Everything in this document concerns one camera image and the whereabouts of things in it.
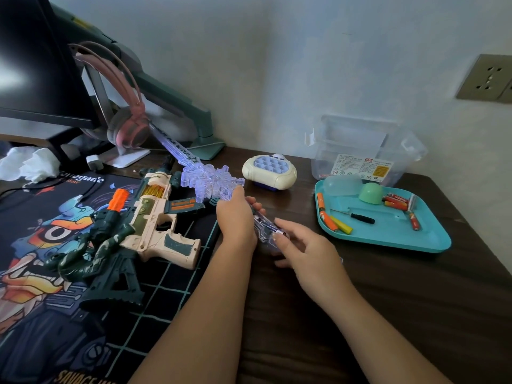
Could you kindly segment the person's left hand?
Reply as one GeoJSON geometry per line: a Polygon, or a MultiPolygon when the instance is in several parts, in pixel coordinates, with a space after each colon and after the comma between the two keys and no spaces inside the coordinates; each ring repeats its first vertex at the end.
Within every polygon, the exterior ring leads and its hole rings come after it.
{"type": "Polygon", "coordinates": [[[236,186],[230,200],[219,200],[216,206],[223,244],[239,253],[253,254],[258,238],[254,230],[253,213],[245,200],[243,186],[236,186]]]}

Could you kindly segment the clear plastic toy gun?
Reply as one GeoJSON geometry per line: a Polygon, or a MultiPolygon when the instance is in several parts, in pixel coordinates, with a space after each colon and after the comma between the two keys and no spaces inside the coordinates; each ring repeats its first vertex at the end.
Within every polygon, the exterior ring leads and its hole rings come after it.
{"type": "MultiPolygon", "coordinates": [[[[197,202],[202,203],[204,199],[228,201],[232,198],[234,189],[245,184],[245,179],[233,177],[227,166],[214,168],[211,164],[206,165],[187,148],[158,129],[152,122],[149,123],[149,127],[153,136],[183,166],[181,186],[193,188],[197,202]]],[[[254,228],[259,241],[267,245],[272,251],[278,251],[278,246],[273,239],[274,235],[279,233],[287,236],[287,233],[279,229],[277,225],[261,214],[260,211],[255,210],[253,207],[251,209],[253,212],[254,228]]]]}

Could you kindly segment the person's left forearm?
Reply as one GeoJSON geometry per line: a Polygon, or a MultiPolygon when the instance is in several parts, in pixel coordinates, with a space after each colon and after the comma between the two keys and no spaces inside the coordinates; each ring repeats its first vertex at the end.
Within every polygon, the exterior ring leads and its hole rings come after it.
{"type": "Polygon", "coordinates": [[[128,384],[235,384],[255,233],[224,236],[200,283],[128,384]]]}

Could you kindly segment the person's right forearm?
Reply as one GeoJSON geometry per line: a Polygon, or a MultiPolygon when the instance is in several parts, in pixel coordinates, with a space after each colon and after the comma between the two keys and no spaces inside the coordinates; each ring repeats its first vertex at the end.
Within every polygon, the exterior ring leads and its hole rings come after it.
{"type": "Polygon", "coordinates": [[[370,384],[453,384],[353,284],[316,284],[309,295],[336,324],[370,384]]]}

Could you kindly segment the yellow battery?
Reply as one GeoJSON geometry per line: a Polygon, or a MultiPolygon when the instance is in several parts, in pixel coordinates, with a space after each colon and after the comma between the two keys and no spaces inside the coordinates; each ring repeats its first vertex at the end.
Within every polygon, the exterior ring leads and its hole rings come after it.
{"type": "Polygon", "coordinates": [[[348,234],[348,235],[352,234],[352,232],[353,232],[352,227],[341,222],[339,219],[335,218],[334,216],[330,215],[329,217],[341,232],[343,232],[344,234],[348,234]]]}

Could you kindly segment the clear plastic dome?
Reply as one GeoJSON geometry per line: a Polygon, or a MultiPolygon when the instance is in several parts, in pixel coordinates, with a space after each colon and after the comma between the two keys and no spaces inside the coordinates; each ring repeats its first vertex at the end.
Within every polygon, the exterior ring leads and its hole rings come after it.
{"type": "Polygon", "coordinates": [[[323,181],[323,193],[330,197],[348,197],[361,193],[363,182],[356,175],[331,175],[323,181]]]}

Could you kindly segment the cream and green toy gun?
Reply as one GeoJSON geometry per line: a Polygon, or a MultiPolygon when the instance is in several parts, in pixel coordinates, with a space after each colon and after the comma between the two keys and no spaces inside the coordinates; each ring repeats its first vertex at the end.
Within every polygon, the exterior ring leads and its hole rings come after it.
{"type": "Polygon", "coordinates": [[[168,155],[160,168],[150,168],[125,211],[110,210],[91,215],[94,221],[85,245],[90,256],[83,282],[87,284],[80,308],[86,311],[140,310],[144,291],[137,266],[151,258],[163,258],[185,269],[195,268],[201,240],[176,233],[178,215],[201,213],[203,203],[195,197],[171,200],[180,186],[175,159],[168,155]]]}

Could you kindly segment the green plastic capsule half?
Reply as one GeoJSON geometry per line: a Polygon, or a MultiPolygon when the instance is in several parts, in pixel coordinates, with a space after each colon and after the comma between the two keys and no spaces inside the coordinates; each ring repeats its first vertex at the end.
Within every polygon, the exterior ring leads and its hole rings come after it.
{"type": "Polygon", "coordinates": [[[380,205],[384,196],[382,186],[378,183],[368,182],[362,186],[358,199],[367,204],[380,205]]]}

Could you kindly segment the teal plastic tray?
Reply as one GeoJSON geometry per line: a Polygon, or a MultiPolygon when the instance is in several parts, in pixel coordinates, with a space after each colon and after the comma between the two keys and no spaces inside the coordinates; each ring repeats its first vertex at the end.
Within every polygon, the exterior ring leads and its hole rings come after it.
{"type": "MultiPolygon", "coordinates": [[[[384,187],[385,194],[394,193],[409,199],[410,191],[384,187]]],[[[419,196],[415,210],[421,230],[414,231],[405,211],[386,207],[383,204],[372,205],[362,202],[358,195],[348,197],[330,197],[323,193],[323,182],[318,181],[314,187],[316,193],[322,193],[325,200],[325,212],[353,228],[352,234],[331,231],[322,222],[317,206],[317,220],[320,227],[329,236],[338,240],[355,243],[380,245],[397,249],[407,249],[427,253],[441,253],[451,247],[451,238],[424,200],[419,196]],[[375,219],[375,224],[366,224],[348,215],[331,211],[331,209],[351,211],[375,219]]]]}

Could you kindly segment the pink headphones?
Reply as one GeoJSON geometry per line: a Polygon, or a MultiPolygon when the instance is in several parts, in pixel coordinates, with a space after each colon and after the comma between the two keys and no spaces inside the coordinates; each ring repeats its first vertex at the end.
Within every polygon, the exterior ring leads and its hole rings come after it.
{"type": "Polygon", "coordinates": [[[105,120],[95,129],[84,129],[81,131],[92,139],[108,141],[118,149],[130,149],[139,147],[149,136],[149,118],[146,114],[142,92],[138,83],[129,69],[116,55],[106,46],[93,41],[68,44],[74,53],[73,57],[80,67],[86,70],[93,85],[96,98],[95,109],[105,120]],[[98,83],[103,88],[102,77],[109,82],[114,90],[122,97],[126,106],[119,107],[113,111],[111,101],[106,97],[105,103],[99,97],[94,82],[94,74],[98,75],[98,83]]]}

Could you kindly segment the white headphone stand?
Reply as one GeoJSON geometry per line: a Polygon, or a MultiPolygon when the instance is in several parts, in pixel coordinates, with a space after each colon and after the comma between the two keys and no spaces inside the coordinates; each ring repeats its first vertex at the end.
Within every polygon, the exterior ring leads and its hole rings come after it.
{"type": "Polygon", "coordinates": [[[150,135],[149,118],[138,86],[131,87],[111,61],[96,55],[77,55],[76,59],[90,80],[91,99],[101,123],[99,128],[83,132],[113,145],[99,160],[114,168],[127,168],[148,156],[150,150],[141,146],[150,135]]]}

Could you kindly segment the dark green toy figure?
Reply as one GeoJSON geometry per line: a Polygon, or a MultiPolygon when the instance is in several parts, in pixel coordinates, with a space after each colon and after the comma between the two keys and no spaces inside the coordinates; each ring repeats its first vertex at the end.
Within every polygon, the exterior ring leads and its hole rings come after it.
{"type": "Polygon", "coordinates": [[[78,246],[68,253],[54,253],[43,263],[46,270],[56,272],[65,282],[82,282],[90,285],[96,277],[120,272],[132,256],[122,254],[121,243],[135,233],[131,224],[124,224],[97,247],[90,247],[92,232],[81,235],[78,246]]]}

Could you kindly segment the printed cartoon desk mat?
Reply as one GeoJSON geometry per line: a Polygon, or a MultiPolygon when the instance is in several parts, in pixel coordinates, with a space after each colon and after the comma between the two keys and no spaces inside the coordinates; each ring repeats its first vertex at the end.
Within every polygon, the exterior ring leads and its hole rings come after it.
{"type": "Polygon", "coordinates": [[[201,240],[195,270],[162,258],[139,263],[140,310],[88,312],[84,283],[46,270],[54,253],[76,248],[90,215],[115,190],[140,180],[112,174],[61,172],[59,179],[0,198],[0,384],[126,384],[198,285],[219,236],[214,201],[179,216],[175,232],[201,240]]]}

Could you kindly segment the crumpled white tissue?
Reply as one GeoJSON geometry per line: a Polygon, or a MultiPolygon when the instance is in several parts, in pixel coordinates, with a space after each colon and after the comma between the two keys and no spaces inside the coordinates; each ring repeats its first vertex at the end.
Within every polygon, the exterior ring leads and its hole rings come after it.
{"type": "Polygon", "coordinates": [[[60,161],[48,148],[13,147],[0,159],[0,180],[25,179],[37,184],[59,176],[60,161]]]}

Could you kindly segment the black computer monitor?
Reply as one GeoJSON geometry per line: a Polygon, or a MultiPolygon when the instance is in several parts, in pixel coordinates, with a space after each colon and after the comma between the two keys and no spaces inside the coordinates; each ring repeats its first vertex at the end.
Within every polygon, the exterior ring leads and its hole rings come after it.
{"type": "Polygon", "coordinates": [[[0,117],[100,126],[48,0],[0,0],[0,117]]]}

